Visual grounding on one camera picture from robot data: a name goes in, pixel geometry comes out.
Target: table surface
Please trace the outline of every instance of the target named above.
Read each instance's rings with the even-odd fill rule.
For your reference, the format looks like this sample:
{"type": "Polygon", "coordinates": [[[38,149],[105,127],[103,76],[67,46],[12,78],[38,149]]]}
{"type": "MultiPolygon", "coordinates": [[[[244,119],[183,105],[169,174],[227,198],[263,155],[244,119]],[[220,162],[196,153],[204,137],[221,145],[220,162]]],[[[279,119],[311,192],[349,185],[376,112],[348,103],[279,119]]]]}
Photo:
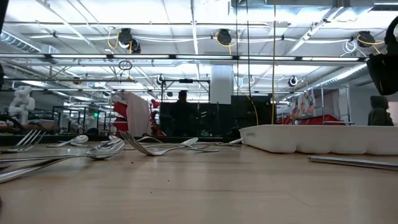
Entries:
{"type": "MultiPolygon", "coordinates": [[[[397,223],[396,172],[317,164],[305,154],[249,146],[218,149],[63,161],[0,184],[0,223],[397,223]]],[[[84,151],[38,145],[0,157],[84,151]]]]}

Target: white tray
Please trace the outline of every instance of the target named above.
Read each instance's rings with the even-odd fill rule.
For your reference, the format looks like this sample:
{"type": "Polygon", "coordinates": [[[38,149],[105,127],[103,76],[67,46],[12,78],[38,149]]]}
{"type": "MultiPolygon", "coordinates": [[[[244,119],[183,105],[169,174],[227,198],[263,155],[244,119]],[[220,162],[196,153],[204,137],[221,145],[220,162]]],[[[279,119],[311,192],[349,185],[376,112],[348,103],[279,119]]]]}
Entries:
{"type": "Polygon", "coordinates": [[[239,130],[244,143],[269,152],[398,155],[398,128],[261,125],[239,130]]]}

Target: ceiling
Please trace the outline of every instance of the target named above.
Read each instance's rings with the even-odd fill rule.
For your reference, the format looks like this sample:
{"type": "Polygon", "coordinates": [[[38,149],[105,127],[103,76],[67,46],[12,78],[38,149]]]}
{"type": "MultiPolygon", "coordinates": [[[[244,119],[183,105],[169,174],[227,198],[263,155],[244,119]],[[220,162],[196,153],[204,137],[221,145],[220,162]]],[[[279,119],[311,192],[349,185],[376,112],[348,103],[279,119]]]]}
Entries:
{"type": "MultiPolygon", "coordinates": [[[[133,36],[141,45],[141,54],[189,54],[189,55],[229,55],[229,47],[217,43],[212,38],[219,29],[229,29],[233,42],[231,55],[275,55],[311,56],[311,57],[367,57],[376,50],[372,47],[362,48],[356,44],[359,31],[368,30],[376,42],[383,41],[385,30],[397,15],[397,11],[372,11],[373,5],[359,7],[344,7],[327,23],[320,26],[322,19],[328,12],[337,8],[327,5],[294,6],[283,5],[276,7],[275,45],[273,44],[274,20],[273,6],[230,6],[229,0],[49,0],[46,8],[40,0],[10,0],[5,18],[3,31],[6,31],[27,43],[43,49],[50,45],[60,54],[128,54],[127,50],[116,44],[116,34],[122,27],[130,27],[133,36]],[[311,32],[311,36],[301,43],[297,43],[303,35],[311,32]],[[83,40],[76,33],[88,39],[83,40]],[[112,37],[110,46],[108,36],[112,37]]],[[[385,51],[385,45],[377,45],[380,52],[385,51]]],[[[26,53],[17,47],[3,41],[0,42],[0,53],[26,53]]],[[[3,60],[6,65],[27,67],[46,76],[49,67],[38,66],[31,60],[3,60]]],[[[177,66],[150,65],[151,60],[140,60],[148,63],[133,67],[130,71],[120,72],[118,67],[112,70],[109,66],[72,66],[67,67],[57,78],[105,78],[118,79],[134,78],[138,83],[81,83],[76,86],[72,82],[65,82],[66,88],[98,88],[111,89],[159,89],[155,84],[156,76],[162,74],[165,78],[192,78],[209,80],[211,68],[216,66],[209,62],[181,63],[177,66]]],[[[249,88],[249,66],[247,64],[231,64],[232,70],[239,83],[240,89],[249,88]]],[[[301,86],[311,83],[344,67],[333,64],[324,65],[278,65],[274,69],[274,80],[277,90],[294,90],[288,87],[287,79],[295,75],[301,86]]],[[[60,71],[63,66],[53,66],[53,73],[60,71]]],[[[250,62],[251,88],[253,90],[269,91],[272,88],[272,65],[250,62]]],[[[207,99],[206,86],[197,83],[175,83],[169,90],[178,92],[182,89],[203,90],[192,93],[188,99],[207,99]]],[[[150,98],[147,93],[140,93],[144,98],[150,98]]]]}

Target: white plastic tray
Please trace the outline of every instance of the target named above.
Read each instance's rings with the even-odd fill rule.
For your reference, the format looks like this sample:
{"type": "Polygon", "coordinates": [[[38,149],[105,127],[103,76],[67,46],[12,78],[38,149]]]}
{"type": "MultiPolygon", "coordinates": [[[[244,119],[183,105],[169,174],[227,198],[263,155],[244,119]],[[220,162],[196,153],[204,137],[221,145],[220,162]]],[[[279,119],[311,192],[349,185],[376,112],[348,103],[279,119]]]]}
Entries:
{"type": "Polygon", "coordinates": [[[269,152],[398,155],[398,128],[261,125],[239,130],[244,143],[269,152]]]}

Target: white column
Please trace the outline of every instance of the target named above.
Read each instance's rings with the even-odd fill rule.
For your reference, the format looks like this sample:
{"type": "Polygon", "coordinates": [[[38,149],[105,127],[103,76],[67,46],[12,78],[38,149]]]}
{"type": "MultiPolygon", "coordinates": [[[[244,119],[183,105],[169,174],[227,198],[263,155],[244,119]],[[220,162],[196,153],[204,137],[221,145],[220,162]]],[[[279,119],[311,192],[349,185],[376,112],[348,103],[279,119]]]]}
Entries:
{"type": "Polygon", "coordinates": [[[211,67],[210,103],[231,104],[234,90],[232,66],[216,65],[211,67]]]}

